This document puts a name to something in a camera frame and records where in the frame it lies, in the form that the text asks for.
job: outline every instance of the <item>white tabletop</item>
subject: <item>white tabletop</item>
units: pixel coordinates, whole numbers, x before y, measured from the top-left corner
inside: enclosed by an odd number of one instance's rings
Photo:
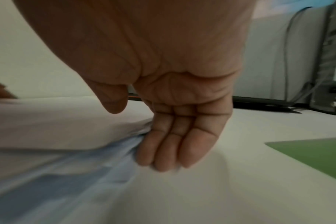
[[[74,146],[80,139],[78,136],[89,132],[96,133],[91,135],[95,141],[89,142],[102,144],[105,136],[98,133],[107,131],[101,125],[103,121],[115,117],[115,120],[135,122],[152,117],[150,110],[136,101],[130,101],[120,115],[107,114],[95,97],[7,101],[0,102],[0,130],[5,136],[6,130],[36,122],[43,111],[52,114],[48,121],[81,120],[88,128],[73,133],[76,137],[71,142],[48,141],[42,145],[50,148]],[[336,116],[314,111],[286,114],[236,109],[213,150],[226,160],[226,175],[233,192],[258,213],[272,216],[280,223],[336,224],[336,179],[265,145],[273,141],[333,137],[336,137]]]

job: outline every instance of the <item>green rectangle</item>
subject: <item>green rectangle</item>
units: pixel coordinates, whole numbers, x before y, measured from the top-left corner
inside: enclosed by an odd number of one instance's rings
[[[336,138],[268,142],[266,145],[336,178]]]

